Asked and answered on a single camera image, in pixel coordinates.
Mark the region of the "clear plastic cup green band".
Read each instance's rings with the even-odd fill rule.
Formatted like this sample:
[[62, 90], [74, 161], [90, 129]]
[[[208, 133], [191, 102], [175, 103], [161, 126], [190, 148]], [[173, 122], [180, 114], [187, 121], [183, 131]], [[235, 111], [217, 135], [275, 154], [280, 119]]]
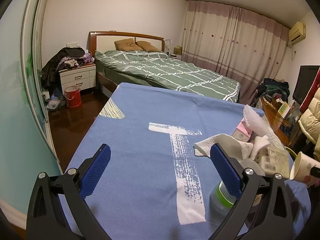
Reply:
[[230, 210], [236, 198], [229, 194], [223, 181], [220, 181], [210, 194], [210, 201], [220, 210]]

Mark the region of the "white paper towel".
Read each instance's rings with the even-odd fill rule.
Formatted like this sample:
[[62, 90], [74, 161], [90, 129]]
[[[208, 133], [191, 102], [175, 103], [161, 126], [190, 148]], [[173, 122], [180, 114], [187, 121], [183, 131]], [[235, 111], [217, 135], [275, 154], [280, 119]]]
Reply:
[[198, 157], [209, 157], [210, 149], [214, 144], [219, 144], [229, 157], [237, 160], [254, 160], [260, 150], [266, 148], [271, 143], [268, 136], [256, 136], [250, 142], [236, 140], [227, 134], [218, 134], [194, 144], [194, 154]]

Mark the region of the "printed paper package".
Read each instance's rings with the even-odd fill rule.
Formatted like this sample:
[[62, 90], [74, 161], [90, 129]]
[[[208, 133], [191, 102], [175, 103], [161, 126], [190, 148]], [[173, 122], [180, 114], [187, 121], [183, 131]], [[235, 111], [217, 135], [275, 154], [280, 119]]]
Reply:
[[283, 148], [269, 145], [260, 149], [255, 161], [268, 176], [279, 173], [286, 179], [290, 177], [288, 154]]

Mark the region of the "pink tissue box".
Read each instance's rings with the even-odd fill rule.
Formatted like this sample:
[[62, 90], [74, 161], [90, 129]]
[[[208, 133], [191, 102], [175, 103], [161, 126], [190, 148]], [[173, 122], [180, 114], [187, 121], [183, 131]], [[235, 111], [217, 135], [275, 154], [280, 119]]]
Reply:
[[240, 121], [234, 130], [232, 137], [238, 141], [249, 142], [252, 135], [252, 130], [249, 129], [244, 119]]

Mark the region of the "white paper cup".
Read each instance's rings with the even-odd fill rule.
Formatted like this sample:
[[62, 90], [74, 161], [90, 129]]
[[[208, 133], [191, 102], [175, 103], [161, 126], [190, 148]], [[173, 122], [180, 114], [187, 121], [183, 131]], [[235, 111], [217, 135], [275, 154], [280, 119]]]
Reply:
[[319, 185], [319, 178], [310, 173], [313, 167], [319, 168], [319, 161], [299, 152], [291, 168], [290, 180], [304, 183], [307, 187]]

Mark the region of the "bubble wrap sheet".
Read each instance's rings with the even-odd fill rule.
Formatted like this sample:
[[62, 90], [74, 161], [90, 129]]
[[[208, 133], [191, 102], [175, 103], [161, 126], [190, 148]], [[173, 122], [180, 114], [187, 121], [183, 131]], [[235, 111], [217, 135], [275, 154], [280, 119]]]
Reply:
[[269, 130], [263, 119], [249, 105], [244, 106], [243, 117], [246, 126], [259, 137], [268, 136]]

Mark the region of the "blue tablecloth with white print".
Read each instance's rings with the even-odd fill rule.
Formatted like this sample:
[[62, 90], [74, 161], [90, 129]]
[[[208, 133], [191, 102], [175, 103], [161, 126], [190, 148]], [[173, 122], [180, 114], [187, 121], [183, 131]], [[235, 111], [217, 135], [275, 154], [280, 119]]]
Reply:
[[209, 196], [220, 182], [194, 144], [231, 134], [243, 105], [122, 83], [111, 96], [122, 118], [99, 114], [73, 155], [79, 167], [102, 144], [111, 159], [86, 203], [112, 239], [208, 239], [217, 228]]

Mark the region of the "sliding wardrobe door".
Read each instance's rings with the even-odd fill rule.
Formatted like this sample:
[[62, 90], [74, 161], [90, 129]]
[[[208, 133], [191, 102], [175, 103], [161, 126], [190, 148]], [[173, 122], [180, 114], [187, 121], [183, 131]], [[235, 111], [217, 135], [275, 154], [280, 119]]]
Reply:
[[1, 18], [1, 202], [27, 213], [36, 176], [60, 173], [41, 77], [46, 0], [12, 0]]

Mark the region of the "orange wooden cabinet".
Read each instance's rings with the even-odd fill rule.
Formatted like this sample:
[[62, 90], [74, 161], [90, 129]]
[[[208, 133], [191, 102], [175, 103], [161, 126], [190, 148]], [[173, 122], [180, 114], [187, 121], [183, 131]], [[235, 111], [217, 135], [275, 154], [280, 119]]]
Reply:
[[289, 135], [287, 135], [281, 127], [291, 128], [292, 122], [283, 119], [281, 115], [278, 113], [277, 109], [269, 103], [265, 98], [260, 98], [263, 111], [267, 117], [267, 120], [273, 129], [276, 136], [280, 139], [284, 146], [289, 147], [291, 145]]

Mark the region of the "red bucket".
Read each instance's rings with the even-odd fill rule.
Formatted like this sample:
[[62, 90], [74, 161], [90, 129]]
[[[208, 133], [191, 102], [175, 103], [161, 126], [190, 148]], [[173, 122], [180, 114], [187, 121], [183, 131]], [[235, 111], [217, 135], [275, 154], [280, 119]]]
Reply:
[[67, 101], [68, 108], [77, 108], [80, 107], [81, 95], [80, 95], [80, 87], [78, 85], [69, 86], [65, 89], [65, 98]]

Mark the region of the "cream puffer jacket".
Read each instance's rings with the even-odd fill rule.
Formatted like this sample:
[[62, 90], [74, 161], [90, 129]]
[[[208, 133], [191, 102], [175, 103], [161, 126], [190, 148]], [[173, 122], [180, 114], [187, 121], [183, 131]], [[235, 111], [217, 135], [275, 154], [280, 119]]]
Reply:
[[298, 120], [304, 135], [315, 145], [313, 155], [319, 161], [319, 88], [313, 96], [308, 108]]

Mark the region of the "clothes pile on cabinet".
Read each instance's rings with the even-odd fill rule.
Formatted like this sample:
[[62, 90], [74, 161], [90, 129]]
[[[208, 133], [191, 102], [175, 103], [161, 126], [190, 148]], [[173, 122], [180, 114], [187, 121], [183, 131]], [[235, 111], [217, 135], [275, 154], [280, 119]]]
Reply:
[[265, 97], [267, 101], [272, 98], [280, 98], [284, 102], [288, 102], [290, 95], [289, 83], [284, 80], [275, 80], [272, 78], [264, 78], [262, 83], [255, 89], [254, 98], [251, 106], [256, 106], [261, 97]]

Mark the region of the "white nightstand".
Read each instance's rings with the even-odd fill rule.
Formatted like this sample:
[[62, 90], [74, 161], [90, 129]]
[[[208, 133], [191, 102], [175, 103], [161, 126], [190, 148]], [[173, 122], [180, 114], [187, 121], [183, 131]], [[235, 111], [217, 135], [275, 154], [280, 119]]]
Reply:
[[59, 71], [62, 93], [71, 86], [79, 86], [81, 90], [96, 86], [96, 65], [95, 63], [84, 64], [73, 69]]

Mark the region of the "pile of clothes on nightstand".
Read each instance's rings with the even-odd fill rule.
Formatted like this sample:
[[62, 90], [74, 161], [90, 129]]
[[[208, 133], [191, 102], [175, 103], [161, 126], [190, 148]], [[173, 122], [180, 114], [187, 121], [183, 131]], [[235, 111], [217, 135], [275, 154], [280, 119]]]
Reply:
[[72, 69], [75, 65], [71, 66], [66, 63], [69, 60], [75, 60], [80, 63], [91, 62], [92, 53], [89, 50], [84, 50], [81, 47], [62, 48], [56, 55], [54, 55], [42, 68], [41, 85], [42, 88], [48, 90], [50, 94], [55, 89], [61, 89], [60, 70]]

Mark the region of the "red garment hanging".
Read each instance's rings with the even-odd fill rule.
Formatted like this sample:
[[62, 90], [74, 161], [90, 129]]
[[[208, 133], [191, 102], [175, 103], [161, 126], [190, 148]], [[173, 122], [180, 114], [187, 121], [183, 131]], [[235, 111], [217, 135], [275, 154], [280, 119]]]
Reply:
[[317, 89], [319, 88], [319, 83], [320, 83], [320, 69], [318, 70], [315, 79], [308, 91], [308, 94], [306, 96], [306, 98], [304, 99], [303, 103], [301, 104], [299, 110], [301, 113], [304, 113], [308, 106], [310, 105], [311, 100], [313, 99], [313, 97], [315, 96]]

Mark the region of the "wooden bed with headboard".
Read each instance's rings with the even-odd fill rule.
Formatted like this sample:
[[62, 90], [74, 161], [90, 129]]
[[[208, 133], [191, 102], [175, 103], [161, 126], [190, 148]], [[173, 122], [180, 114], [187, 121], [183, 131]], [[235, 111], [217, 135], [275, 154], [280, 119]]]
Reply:
[[98, 82], [111, 92], [127, 82], [231, 102], [240, 99], [238, 81], [170, 56], [162, 37], [91, 31], [88, 48], [94, 53]]

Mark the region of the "green checked duvet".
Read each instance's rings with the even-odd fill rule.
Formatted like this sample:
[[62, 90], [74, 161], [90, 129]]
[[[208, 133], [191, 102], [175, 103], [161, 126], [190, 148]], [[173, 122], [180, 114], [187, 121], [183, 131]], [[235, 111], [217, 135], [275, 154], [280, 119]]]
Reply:
[[239, 101], [238, 81], [163, 52], [96, 51], [95, 64], [97, 73], [115, 85], [126, 82]]

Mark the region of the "black television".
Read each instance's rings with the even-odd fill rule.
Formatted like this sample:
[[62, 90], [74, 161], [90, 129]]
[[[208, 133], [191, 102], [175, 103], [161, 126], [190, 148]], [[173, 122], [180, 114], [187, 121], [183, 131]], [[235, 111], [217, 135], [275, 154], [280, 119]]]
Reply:
[[295, 100], [300, 105], [303, 103], [306, 98], [313, 81], [318, 73], [319, 66], [316, 65], [306, 65], [300, 66], [299, 74], [293, 92], [293, 100]]

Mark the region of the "pink beige curtain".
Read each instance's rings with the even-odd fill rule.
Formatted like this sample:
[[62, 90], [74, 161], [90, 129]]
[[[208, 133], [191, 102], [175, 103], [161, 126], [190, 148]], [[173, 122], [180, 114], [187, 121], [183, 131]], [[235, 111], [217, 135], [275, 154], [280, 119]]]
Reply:
[[188, 1], [182, 60], [240, 83], [240, 103], [251, 103], [256, 87], [279, 72], [289, 29], [241, 7]]

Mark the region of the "brown pillow left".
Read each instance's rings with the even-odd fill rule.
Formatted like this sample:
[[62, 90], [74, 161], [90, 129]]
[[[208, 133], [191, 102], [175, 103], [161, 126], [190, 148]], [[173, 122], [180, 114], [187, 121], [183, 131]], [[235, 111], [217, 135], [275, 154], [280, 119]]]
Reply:
[[133, 38], [115, 41], [114, 45], [116, 50], [119, 51], [143, 51], [143, 49], [135, 43]]

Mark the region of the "brown pillow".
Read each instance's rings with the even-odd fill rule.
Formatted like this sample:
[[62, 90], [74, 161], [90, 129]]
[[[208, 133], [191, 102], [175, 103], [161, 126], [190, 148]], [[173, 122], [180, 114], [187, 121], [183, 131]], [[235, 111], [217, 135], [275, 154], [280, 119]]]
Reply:
[[135, 43], [133, 38], [115, 41], [114, 45], [116, 50], [119, 51], [143, 51], [143, 49]]
[[161, 52], [161, 50], [153, 46], [150, 42], [137, 41], [136, 44], [146, 52]]

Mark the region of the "brown pillow right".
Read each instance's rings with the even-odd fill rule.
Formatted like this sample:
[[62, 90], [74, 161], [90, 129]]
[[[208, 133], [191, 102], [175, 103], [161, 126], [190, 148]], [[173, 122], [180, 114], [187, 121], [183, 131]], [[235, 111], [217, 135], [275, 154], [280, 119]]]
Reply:
[[153, 46], [150, 42], [137, 41], [136, 44], [146, 52], [161, 52], [161, 50]]

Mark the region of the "wall air conditioner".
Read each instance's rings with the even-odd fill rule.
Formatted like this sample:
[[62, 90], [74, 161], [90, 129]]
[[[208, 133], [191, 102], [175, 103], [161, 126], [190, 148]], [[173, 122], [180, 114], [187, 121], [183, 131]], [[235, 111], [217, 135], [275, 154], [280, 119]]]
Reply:
[[306, 25], [302, 22], [296, 22], [296, 24], [289, 31], [289, 40], [287, 46], [292, 48], [301, 40], [306, 38]]

